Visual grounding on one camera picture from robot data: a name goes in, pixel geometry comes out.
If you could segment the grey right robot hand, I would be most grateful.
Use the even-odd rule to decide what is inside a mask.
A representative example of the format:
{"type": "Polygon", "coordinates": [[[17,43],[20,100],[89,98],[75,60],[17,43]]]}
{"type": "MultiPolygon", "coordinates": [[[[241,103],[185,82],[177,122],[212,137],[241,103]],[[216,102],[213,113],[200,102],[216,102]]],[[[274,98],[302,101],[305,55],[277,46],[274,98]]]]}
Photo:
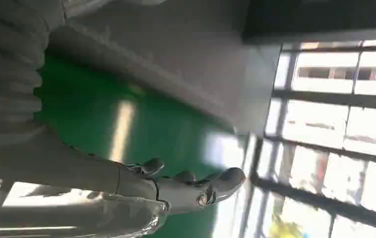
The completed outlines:
{"type": "Polygon", "coordinates": [[[85,154],[47,129],[0,133],[0,179],[161,201],[172,214],[198,211],[226,200],[245,178],[239,168],[200,181],[153,178],[121,163],[85,154]]]}

